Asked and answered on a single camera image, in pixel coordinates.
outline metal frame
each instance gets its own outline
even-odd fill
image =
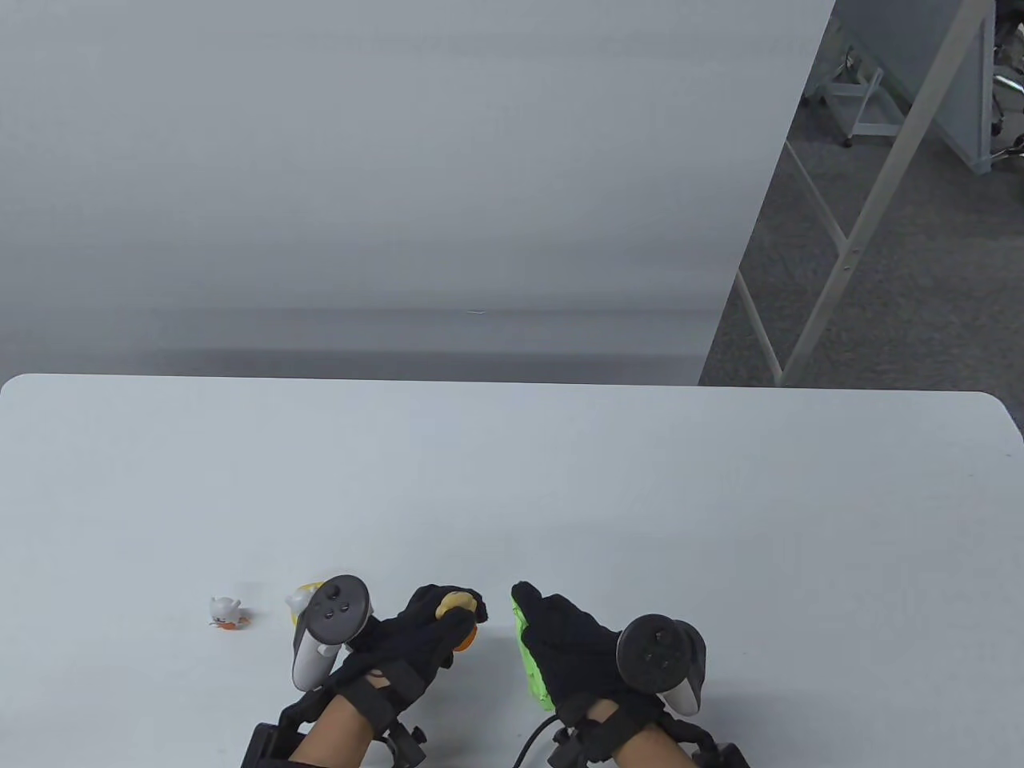
[[[885,71],[876,67],[871,79],[865,80],[863,67],[861,60],[844,68],[843,74],[854,82],[836,80],[821,87],[825,103],[846,135],[845,146],[852,144],[854,136],[896,136],[903,125],[903,113],[881,87]]]
[[[939,47],[921,90],[918,92],[918,97],[903,121],[903,127],[896,136],[885,165],[882,166],[882,171],[879,173],[879,177],[876,179],[849,236],[839,225],[828,208],[828,204],[814,185],[814,181],[811,180],[807,169],[800,162],[793,146],[788,141],[785,142],[785,151],[797,164],[797,177],[807,193],[811,206],[836,243],[839,258],[836,259],[831,273],[829,273],[824,288],[821,289],[784,368],[779,365],[778,356],[775,354],[771,340],[765,331],[764,323],[761,321],[761,315],[758,313],[757,305],[754,303],[754,298],[746,287],[742,272],[736,272],[736,291],[739,293],[743,307],[751,318],[755,335],[761,344],[765,360],[771,369],[772,377],[777,386],[792,386],[806,370],[811,353],[843,298],[850,279],[864,254],[864,249],[878,230],[882,217],[889,208],[900,181],[903,180],[906,169],[918,152],[935,113],[942,103],[953,76],[967,55],[968,48],[977,35],[981,23],[990,10],[991,0],[962,0],[956,15],[949,26],[949,31]]]

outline office chair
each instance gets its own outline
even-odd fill
[[[995,66],[1013,73],[1013,76],[996,73],[994,84],[997,88],[1024,96],[1024,31],[1021,25],[1024,25],[1024,0],[995,0]],[[1002,133],[1006,118],[998,90],[992,92],[992,105],[995,111],[992,135],[998,136]],[[1014,139],[1010,146],[995,153],[992,159],[1022,156],[1024,133]]]

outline white toy cat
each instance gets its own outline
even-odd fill
[[[210,624],[222,630],[237,630],[249,624],[249,620],[242,612],[242,601],[230,597],[210,598]]]

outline white partition panel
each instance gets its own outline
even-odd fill
[[[0,379],[693,382],[830,5],[0,3]]]

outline forearm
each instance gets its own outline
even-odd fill
[[[604,722],[618,709],[602,699],[587,713],[591,720]],[[648,725],[611,756],[618,768],[696,768],[682,748],[656,725]]]
[[[335,696],[290,760],[319,768],[358,768],[373,738],[367,719],[347,698]]]

